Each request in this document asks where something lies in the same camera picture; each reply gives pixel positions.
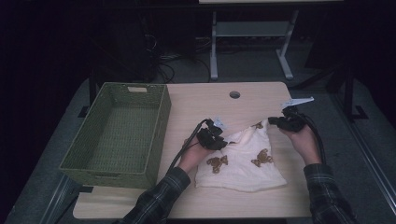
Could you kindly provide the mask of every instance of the floor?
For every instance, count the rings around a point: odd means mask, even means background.
[[[314,74],[315,69],[304,68],[310,50],[309,42],[295,41],[290,45],[287,59],[295,78],[286,80],[276,58],[275,49],[281,40],[269,40],[260,46],[238,46],[230,53],[224,50],[218,56],[219,79],[217,82],[281,81],[288,86],[296,85]],[[209,54],[207,51],[196,56],[199,60],[173,60],[166,65],[175,75],[172,82],[197,83],[208,81]],[[169,78],[168,66],[163,71]],[[163,83],[158,75],[153,83]],[[396,131],[375,106],[368,90],[355,81],[354,104],[361,105],[368,119],[350,123],[340,109],[343,90],[338,94],[325,91],[328,78],[299,91],[290,91],[293,98],[313,96],[315,101],[300,105],[301,112],[316,123],[324,142],[327,162],[333,168],[339,188],[349,200],[361,223],[396,223],[396,211],[389,206],[395,193],[387,186],[396,186]],[[73,100],[25,186],[20,198],[11,211],[7,224],[13,223],[112,223],[113,220],[78,220],[73,218],[73,206],[78,196],[79,184],[65,177],[58,166],[70,146],[83,118],[78,114],[89,104],[88,81],[81,84]],[[375,160],[364,156],[373,154]],[[384,178],[374,175],[373,167],[381,168]],[[288,218],[289,224],[311,223],[307,218]],[[268,223],[266,220],[237,220],[233,223]]]

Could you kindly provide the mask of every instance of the wooden table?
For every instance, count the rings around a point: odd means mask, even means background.
[[[281,82],[171,84],[168,89],[172,108],[158,181],[165,175],[183,140],[201,120],[220,117],[228,126],[223,133],[226,136],[268,117],[282,116],[280,104],[290,99],[288,89]],[[231,91],[238,91],[240,97],[231,98]],[[309,217],[304,162],[277,127],[270,126],[268,135],[275,165],[288,181],[287,186],[254,193],[196,189],[196,171],[193,171],[190,173],[191,184],[177,200],[169,217]],[[134,207],[142,192],[142,189],[94,187],[92,193],[79,194],[74,216],[81,219],[122,218]]]

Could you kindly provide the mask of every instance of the dark wall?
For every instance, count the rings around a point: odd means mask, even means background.
[[[90,72],[81,57],[90,18],[62,0],[5,1],[0,8],[2,222]]]
[[[350,67],[396,128],[396,3],[346,2],[328,13],[306,65],[326,69],[342,62]]]

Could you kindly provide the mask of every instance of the metal stand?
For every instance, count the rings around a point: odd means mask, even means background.
[[[346,74],[346,86],[345,86],[345,95],[344,95],[344,113],[350,122],[354,122],[355,119],[368,119],[366,113],[360,105],[355,105],[358,114],[353,114],[353,71],[348,68]]]
[[[294,10],[289,21],[217,21],[216,11],[212,21],[212,50],[210,52],[210,78],[219,78],[218,62],[216,57],[217,36],[285,36],[281,49],[276,50],[276,56],[282,66],[286,79],[293,79],[288,61],[285,58],[289,46],[294,24],[297,21],[298,10]]]

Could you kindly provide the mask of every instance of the plaid sleeve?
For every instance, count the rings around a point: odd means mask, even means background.
[[[332,177],[330,166],[311,164],[304,168],[314,223],[359,223]]]
[[[157,186],[142,193],[134,209],[119,223],[165,223],[174,202],[190,182],[189,176],[175,167]]]

